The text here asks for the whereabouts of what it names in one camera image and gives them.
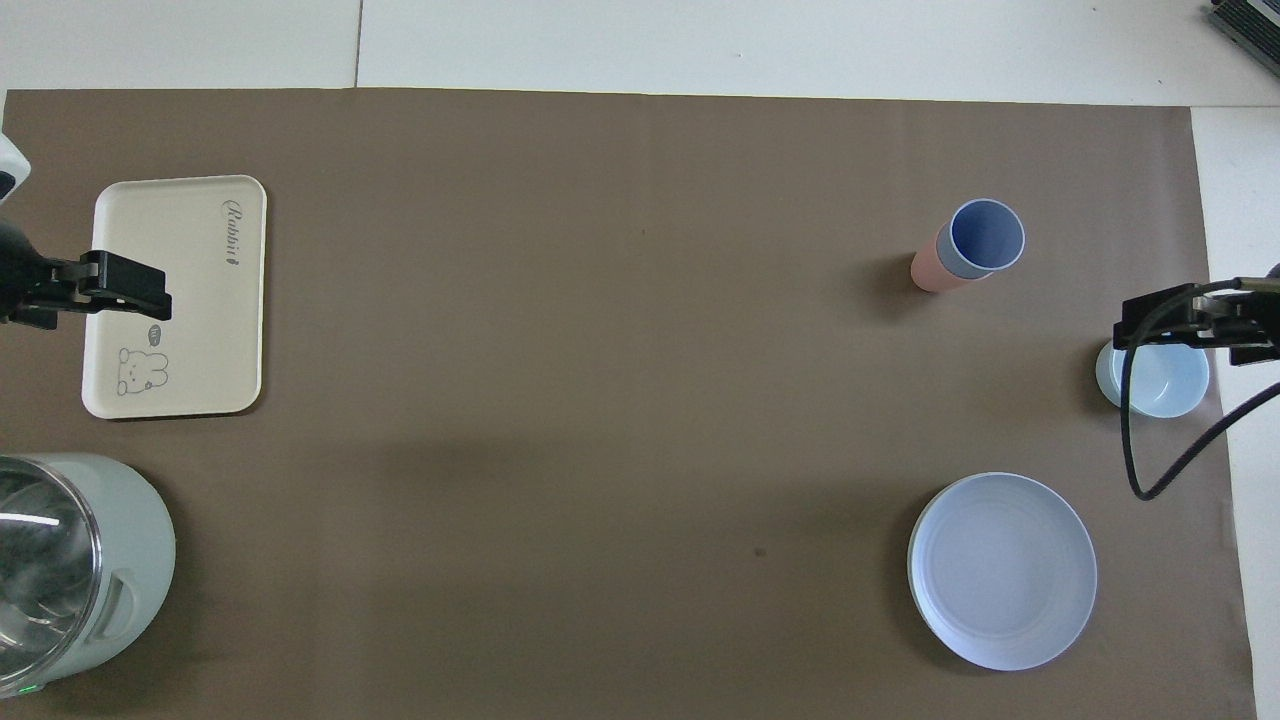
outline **brown paper mat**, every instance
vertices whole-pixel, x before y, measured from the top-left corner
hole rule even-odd
[[[271,206],[246,415],[96,420],[79,320],[0,328],[0,450],[129,462],[179,534],[137,644],[6,719],[1254,712],[1225,447],[1138,502],[1092,378],[1121,300],[1206,279],[1185,109],[51,91],[5,132],[46,255],[116,181]],[[1027,254],[915,291],[978,196]],[[1219,415],[1139,423],[1148,473]],[[1025,673],[954,656],[905,577],[924,502],[997,469],[1098,552]]]

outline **stacked cups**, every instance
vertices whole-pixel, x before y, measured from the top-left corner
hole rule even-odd
[[[998,200],[970,200],[911,260],[911,281],[945,292],[1004,270],[1018,261],[1027,233],[1018,214]]]

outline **white floor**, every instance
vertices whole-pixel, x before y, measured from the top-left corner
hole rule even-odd
[[[0,0],[0,91],[483,87],[1194,108],[1213,278],[1280,263],[1280,78],[1207,0]],[[3,117],[0,96],[0,117]],[[1228,406],[1280,380],[1219,363]],[[1229,433],[1258,715],[1280,720],[1280,406]]]

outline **bowl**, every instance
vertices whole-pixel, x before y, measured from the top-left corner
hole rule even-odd
[[[1094,364],[1098,388],[1120,407],[1120,370],[1124,350],[1107,342]],[[1149,418],[1178,418],[1190,413],[1208,389],[1208,357],[1185,345],[1143,345],[1133,361],[1129,405]]]

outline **white tray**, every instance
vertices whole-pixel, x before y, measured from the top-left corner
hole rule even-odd
[[[81,398],[99,418],[237,413],[262,387],[266,192],[248,176],[120,182],[93,249],[165,273],[173,319],[90,315]]]

